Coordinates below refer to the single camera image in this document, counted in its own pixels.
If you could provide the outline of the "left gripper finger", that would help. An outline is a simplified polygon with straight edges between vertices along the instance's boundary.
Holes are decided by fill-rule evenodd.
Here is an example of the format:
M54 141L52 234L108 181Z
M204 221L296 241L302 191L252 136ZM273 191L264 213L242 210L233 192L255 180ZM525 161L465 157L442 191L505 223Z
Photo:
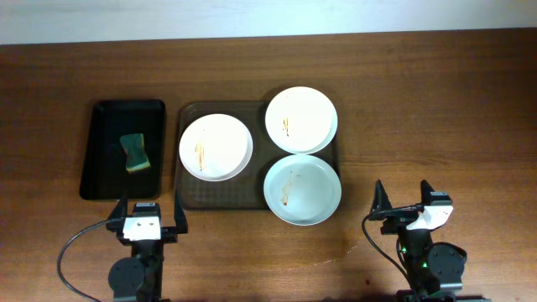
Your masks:
M187 220L186 220L183 207L181 205L181 197L180 197L180 192L178 190L175 190L175 195L174 195L174 220L175 220L175 227L177 229L187 228Z
M128 210L128 193L127 191L124 191L120 198L117 200L117 204L112 210L109 219L123 219L127 216L127 210Z

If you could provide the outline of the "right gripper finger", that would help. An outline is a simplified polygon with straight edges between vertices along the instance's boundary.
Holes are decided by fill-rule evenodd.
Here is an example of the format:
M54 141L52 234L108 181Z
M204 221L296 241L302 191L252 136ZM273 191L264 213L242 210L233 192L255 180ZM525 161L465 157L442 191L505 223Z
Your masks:
M432 186L429 184L427 180L421 180L420 181L420 193L421 193L421 203L429 206L434 200L435 190L432 188Z
M375 182L373 203L370 209L371 214L377 214L381 211L391 210L392 205L388 199L388 195L383 187L381 180Z

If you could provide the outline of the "green yellow sponge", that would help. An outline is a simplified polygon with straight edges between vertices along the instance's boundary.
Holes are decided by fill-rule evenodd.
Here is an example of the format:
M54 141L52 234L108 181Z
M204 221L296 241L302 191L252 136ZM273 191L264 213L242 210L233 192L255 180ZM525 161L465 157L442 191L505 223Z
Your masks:
M129 174L151 167L149 157L145 151L144 135L142 133L123 135L119 140L127 156L125 168Z

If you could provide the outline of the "white plate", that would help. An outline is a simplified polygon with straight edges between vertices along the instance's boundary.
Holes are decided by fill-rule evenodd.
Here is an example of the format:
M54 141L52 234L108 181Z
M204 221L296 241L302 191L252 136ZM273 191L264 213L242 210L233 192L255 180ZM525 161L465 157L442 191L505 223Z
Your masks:
M278 93L268 104L265 127L272 141L292 154L321 151L336 136L338 116L322 92L295 86Z
M178 147L183 167L199 180L229 180L242 172L253 155L253 137L246 125L227 114L196 119Z
M265 176L263 196L281 220L312 226L328 219L341 202L336 171L323 159L294 154L278 160Z

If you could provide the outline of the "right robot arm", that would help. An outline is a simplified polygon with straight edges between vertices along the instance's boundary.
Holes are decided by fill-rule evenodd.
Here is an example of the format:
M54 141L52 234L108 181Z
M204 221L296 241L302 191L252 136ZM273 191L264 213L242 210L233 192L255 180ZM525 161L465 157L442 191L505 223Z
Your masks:
M396 293L397 301L455 301L462 289L461 276L467 252L448 242L434 242L431 233L443 227L453 212L451 197L420 182L421 202L393 207L380 180L364 221L381 221L383 235L395 235L397 260L378 249L403 274L408 289Z

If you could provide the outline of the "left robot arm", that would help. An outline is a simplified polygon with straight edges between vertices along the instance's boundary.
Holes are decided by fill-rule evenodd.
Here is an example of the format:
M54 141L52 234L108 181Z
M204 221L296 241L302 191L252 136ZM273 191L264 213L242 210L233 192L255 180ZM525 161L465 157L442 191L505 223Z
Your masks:
M128 214L128 198L122 195L106 223L117 240L131 248L131 255L116 261L108 274L108 283L117 302L163 301L162 282L164 246L176 243L188 232L188 223L179 197L174 200L173 226L161 225L160 206L156 202L138 202Z

